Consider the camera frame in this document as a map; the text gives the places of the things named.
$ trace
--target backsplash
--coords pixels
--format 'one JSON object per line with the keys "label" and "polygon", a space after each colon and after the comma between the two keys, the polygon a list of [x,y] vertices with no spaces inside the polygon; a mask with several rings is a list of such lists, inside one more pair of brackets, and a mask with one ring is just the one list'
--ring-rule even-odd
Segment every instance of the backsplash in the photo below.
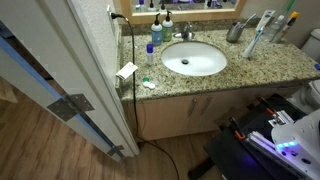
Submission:
{"label": "backsplash", "polygon": [[[236,19],[226,19],[226,20],[214,20],[214,21],[194,21],[191,22],[192,25],[192,31],[212,31],[212,30],[223,30],[223,29],[229,29],[231,24],[234,22],[238,22],[239,20]],[[253,19],[250,21],[246,28],[254,28],[260,19]],[[173,22],[173,33],[175,31],[179,31],[183,28],[183,26],[186,24],[186,22]],[[151,34],[151,24],[137,24],[132,25],[133,32],[135,35],[144,35],[144,34]],[[131,35],[130,28],[127,24],[122,25],[122,36],[129,36]]]}

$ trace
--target toothbrush holder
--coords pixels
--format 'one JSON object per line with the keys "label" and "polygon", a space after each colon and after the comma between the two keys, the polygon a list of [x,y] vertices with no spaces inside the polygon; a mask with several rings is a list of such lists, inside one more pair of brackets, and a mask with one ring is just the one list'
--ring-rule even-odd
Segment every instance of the toothbrush holder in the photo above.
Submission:
{"label": "toothbrush holder", "polygon": [[227,41],[229,43],[236,43],[243,31],[243,26],[240,23],[233,23],[227,33]]}

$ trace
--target power cord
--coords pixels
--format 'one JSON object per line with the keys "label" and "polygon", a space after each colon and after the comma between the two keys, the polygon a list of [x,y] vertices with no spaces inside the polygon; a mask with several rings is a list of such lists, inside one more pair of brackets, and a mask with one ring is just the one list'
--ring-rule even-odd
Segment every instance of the power cord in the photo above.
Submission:
{"label": "power cord", "polygon": [[[135,43],[134,43],[134,33],[133,33],[133,28],[131,26],[131,23],[129,22],[128,18],[124,17],[122,14],[115,14],[115,13],[111,13],[111,18],[112,19],[116,19],[116,18],[123,18],[129,25],[130,27],[130,31],[131,31],[131,37],[132,37],[132,63],[135,64]],[[143,138],[138,137],[138,130],[139,130],[139,121],[138,121],[138,115],[137,115],[137,98],[136,98],[136,72],[133,72],[133,107],[134,107],[134,115],[135,115],[135,119],[136,119],[136,132],[135,132],[135,136],[142,140],[143,142],[150,144],[151,146],[159,149],[160,151],[162,151],[163,153],[165,153],[171,160],[172,164],[174,165],[178,180],[180,180],[180,176],[179,176],[179,172],[178,172],[178,168],[176,163],[174,162],[173,158],[170,156],[170,154],[165,151],[164,149],[162,149],[161,147],[152,144],[151,142],[144,140]]]}

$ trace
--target wooden cabinet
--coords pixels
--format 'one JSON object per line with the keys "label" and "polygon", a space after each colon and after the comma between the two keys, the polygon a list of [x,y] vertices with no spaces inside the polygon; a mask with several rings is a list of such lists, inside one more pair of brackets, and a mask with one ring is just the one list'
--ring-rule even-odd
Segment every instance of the wooden cabinet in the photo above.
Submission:
{"label": "wooden cabinet", "polygon": [[[216,130],[230,117],[238,119],[245,115],[248,112],[246,107],[257,103],[257,97],[269,97],[274,93],[288,97],[299,88],[244,88],[138,102],[138,134],[146,140],[153,140]],[[135,132],[133,104],[124,104],[124,109]]]}

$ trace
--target white sink basin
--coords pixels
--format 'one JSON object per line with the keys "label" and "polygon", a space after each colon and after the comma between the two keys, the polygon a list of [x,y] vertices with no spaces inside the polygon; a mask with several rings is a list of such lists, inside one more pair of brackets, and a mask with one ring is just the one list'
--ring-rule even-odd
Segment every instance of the white sink basin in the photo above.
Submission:
{"label": "white sink basin", "polygon": [[163,64],[188,76],[208,76],[227,66],[225,55],[216,47],[201,42],[182,42],[167,47],[161,54]]}

